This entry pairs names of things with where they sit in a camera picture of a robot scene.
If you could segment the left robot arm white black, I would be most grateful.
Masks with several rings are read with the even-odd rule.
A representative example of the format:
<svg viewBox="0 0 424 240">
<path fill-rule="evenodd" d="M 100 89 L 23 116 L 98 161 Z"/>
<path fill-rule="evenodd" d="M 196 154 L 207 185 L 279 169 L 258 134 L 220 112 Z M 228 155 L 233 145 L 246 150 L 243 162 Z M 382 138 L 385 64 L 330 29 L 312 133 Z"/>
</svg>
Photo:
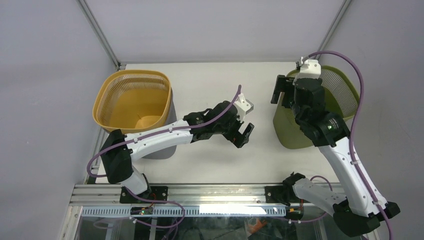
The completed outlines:
<svg viewBox="0 0 424 240">
<path fill-rule="evenodd" d="M 222 135 L 241 148 L 248 143 L 254 125 L 249 123 L 244 132 L 239 130 L 253 109 L 254 105 L 248 100 L 223 101 L 214 108 L 191 112 L 158 129 L 126 134 L 120 129 L 114 130 L 100 149 L 105 177 L 108 183 L 129 189 L 138 203 L 145 203 L 151 190 L 145 174 L 134 168 L 135 161 L 177 145 L 209 140 L 213 135 Z"/>
</svg>

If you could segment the yellow slatted plastic basket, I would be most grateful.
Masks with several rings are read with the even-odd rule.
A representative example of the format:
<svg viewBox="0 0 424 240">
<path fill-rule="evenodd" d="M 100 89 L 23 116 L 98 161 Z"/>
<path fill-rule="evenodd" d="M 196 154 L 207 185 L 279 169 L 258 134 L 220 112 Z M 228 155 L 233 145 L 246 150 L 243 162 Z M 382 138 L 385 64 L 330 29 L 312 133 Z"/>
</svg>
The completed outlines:
<svg viewBox="0 0 424 240">
<path fill-rule="evenodd" d="M 121 70 L 103 82 L 92 117 L 109 133 L 145 132 L 166 124 L 171 103 L 172 86 L 165 74 L 154 70 Z"/>
</svg>

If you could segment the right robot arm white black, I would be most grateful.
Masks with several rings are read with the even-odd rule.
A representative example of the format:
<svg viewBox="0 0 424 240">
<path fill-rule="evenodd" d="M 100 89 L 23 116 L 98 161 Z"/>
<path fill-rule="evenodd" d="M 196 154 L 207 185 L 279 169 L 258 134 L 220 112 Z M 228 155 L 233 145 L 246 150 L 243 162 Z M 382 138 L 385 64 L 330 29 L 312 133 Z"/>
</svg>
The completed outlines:
<svg viewBox="0 0 424 240">
<path fill-rule="evenodd" d="M 325 95 L 320 78 L 278 75 L 271 103 L 292 111 L 300 130 L 329 162 L 344 192 L 335 193 L 303 174 L 292 173 L 271 196 L 286 206 L 298 199 L 310 202 L 330 215 L 345 235 L 358 237 L 377 229 L 401 210 L 395 202 L 387 201 L 371 181 L 356 155 L 346 122 L 327 110 Z"/>
</svg>

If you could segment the grey slatted plastic basket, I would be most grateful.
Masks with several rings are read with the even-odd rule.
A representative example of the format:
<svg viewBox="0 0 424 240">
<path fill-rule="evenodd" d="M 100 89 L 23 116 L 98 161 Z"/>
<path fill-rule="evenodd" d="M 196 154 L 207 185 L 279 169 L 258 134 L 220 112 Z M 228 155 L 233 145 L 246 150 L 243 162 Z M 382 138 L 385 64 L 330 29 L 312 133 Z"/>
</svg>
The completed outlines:
<svg viewBox="0 0 424 240">
<path fill-rule="evenodd" d="M 177 121 L 177 114 L 176 114 L 175 105 L 174 105 L 174 95 L 172 94 L 171 100 L 170 100 L 170 108 L 169 108 L 168 116 L 165 123 L 168 125 L 168 124 L 174 123 L 175 121 Z M 170 157 L 174 155 L 174 153 L 176 152 L 176 149 L 177 149 L 176 145 L 170 146 L 165 149 L 150 153 L 144 156 L 143 158 L 148 160 L 169 159 Z"/>
</svg>

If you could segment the green slatted plastic basket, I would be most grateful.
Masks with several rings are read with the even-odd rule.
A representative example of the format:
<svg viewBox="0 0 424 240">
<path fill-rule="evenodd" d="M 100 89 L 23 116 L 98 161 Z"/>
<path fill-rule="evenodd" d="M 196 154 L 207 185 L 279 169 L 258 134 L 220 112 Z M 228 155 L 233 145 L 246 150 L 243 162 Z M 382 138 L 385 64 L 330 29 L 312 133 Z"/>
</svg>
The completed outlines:
<svg viewBox="0 0 424 240">
<path fill-rule="evenodd" d="M 355 116 L 359 104 L 359 94 L 349 78 L 339 69 L 323 65 L 320 78 L 325 88 L 326 109 L 338 113 L 345 121 Z M 295 117 L 289 108 L 282 106 L 281 93 L 273 117 L 273 126 L 281 145 L 290 150 L 311 147 L 308 139 L 295 122 Z"/>
</svg>

